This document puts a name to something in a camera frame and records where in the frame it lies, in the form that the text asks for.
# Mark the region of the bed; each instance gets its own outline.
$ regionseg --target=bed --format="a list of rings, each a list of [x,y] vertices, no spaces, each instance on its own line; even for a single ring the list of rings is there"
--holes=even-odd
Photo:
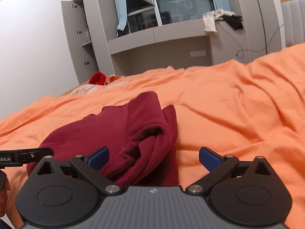
[[[305,42],[305,0],[280,0],[286,46]]]
[[[202,146],[240,160],[263,155],[293,197],[286,225],[305,225],[305,44],[248,65],[231,60],[208,67],[155,69],[122,77],[90,94],[41,98],[0,122],[0,149],[36,148],[53,130],[145,91],[156,92],[161,107],[175,106],[183,188],[207,174],[198,160]],[[5,172],[12,187],[6,212],[18,229],[22,221],[15,198],[27,179],[26,167]]]

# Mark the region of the dark red hoodie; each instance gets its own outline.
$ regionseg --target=dark red hoodie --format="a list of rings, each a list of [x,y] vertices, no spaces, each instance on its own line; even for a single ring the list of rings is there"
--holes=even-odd
[[[121,188],[128,185],[178,185],[175,108],[161,110],[158,96],[146,92],[123,106],[104,107],[98,115],[53,131],[40,145],[50,147],[56,160],[89,155],[109,148],[109,161],[100,173]],[[28,164],[28,174],[36,164]]]

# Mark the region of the open cabinet door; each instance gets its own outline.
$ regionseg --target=open cabinet door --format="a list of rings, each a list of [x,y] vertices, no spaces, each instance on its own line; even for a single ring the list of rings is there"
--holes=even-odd
[[[63,23],[78,82],[84,83],[99,71],[92,44],[86,41],[85,9],[71,1],[61,2]]]

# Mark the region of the metal screw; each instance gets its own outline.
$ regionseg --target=metal screw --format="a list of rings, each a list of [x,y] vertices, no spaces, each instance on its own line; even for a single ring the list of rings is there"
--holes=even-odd
[[[199,193],[203,190],[203,187],[200,185],[191,185],[188,187],[188,190],[192,193]]]
[[[120,187],[117,185],[108,185],[105,187],[105,191],[108,193],[111,193],[111,194],[117,193],[117,192],[119,192],[119,190],[120,190]]]

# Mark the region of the human hand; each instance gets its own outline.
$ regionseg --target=human hand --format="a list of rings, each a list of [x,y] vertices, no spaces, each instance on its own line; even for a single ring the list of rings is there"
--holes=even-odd
[[[6,179],[4,188],[0,191],[0,217],[5,215],[6,203],[7,203],[7,191],[11,190],[10,182]]]

